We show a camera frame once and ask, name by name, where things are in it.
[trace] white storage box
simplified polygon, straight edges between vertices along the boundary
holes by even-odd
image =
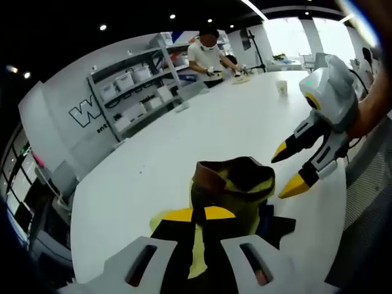
[[[148,66],[143,66],[139,69],[134,69],[132,72],[132,78],[135,83],[140,83],[148,78],[151,78],[151,72],[149,71]]]
[[[173,94],[170,92],[167,86],[163,86],[157,89],[157,96],[159,96],[163,103],[173,99]]]
[[[160,32],[156,34],[156,36],[150,41],[150,48],[159,47],[159,41],[162,41],[164,45],[171,46],[173,45],[172,34],[170,32]]]
[[[117,122],[115,122],[115,127],[118,132],[122,132],[130,125],[130,121],[128,118],[122,117]]]
[[[122,75],[116,79],[116,85],[120,89],[120,91],[124,91],[127,88],[131,87],[134,84],[134,81],[132,77],[130,76],[130,73],[126,73],[125,75]]]
[[[157,107],[160,107],[162,104],[162,99],[160,97],[154,97],[149,101],[145,102],[145,108],[147,111],[150,111]]]
[[[117,94],[113,83],[106,84],[105,86],[100,87],[99,90],[100,96],[104,101],[110,100]]]
[[[124,111],[122,116],[127,118],[130,122],[133,122],[135,119],[142,117],[145,113],[146,109],[143,103],[140,102]]]

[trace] white t-shirt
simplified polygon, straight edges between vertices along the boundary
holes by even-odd
[[[363,80],[367,89],[369,89],[371,87],[372,83],[369,79],[369,75],[366,72],[370,72],[371,74],[373,73],[372,67],[370,66],[369,62],[364,59],[361,61],[360,69],[358,70],[358,75]]]
[[[214,68],[214,71],[222,71],[222,66],[220,62],[220,51],[217,45],[213,46],[211,50],[204,49],[202,45],[196,40],[195,43],[188,47],[188,60],[195,61],[198,66],[209,69],[210,67]],[[203,81],[216,81],[220,80],[222,76],[213,75],[212,77],[207,76],[206,74],[200,73],[200,78]]]

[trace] ceiling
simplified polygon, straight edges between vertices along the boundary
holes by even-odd
[[[338,10],[332,0],[251,0],[260,10],[282,6],[303,6],[280,12],[267,13],[268,18],[279,17],[326,17],[340,19],[331,13],[313,11],[310,7]],[[37,82],[45,82],[66,65],[89,52],[111,43],[144,34],[160,31],[199,30],[207,19],[213,19],[218,29],[230,32],[234,29],[256,25],[260,17],[240,0],[169,0],[135,1],[99,4],[83,3],[81,6],[55,6],[8,8],[0,17],[0,116],[14,113],[18,120],[17,105],[27,91]],[[304,9],[311,14],[305,16]],[[107,29],[100,31],[99,26]],[[24,80],[5,70],[11,64],[20,73],[31,72]]]

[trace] window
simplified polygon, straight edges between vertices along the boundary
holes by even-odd
[[[311,48],[297,17],[278,18],[264,22],[269,43],[274,55],[284,53],[287,57],[309,55]]]
[[[339,57],[347,65],[355,59],[354,46],[346,26],[338,21],[313,18],[324,53]]]

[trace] glove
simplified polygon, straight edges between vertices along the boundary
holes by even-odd
[[[209,77],[212,77],[214,75],[214,68],[211,66],[206,70],[206,74]]]

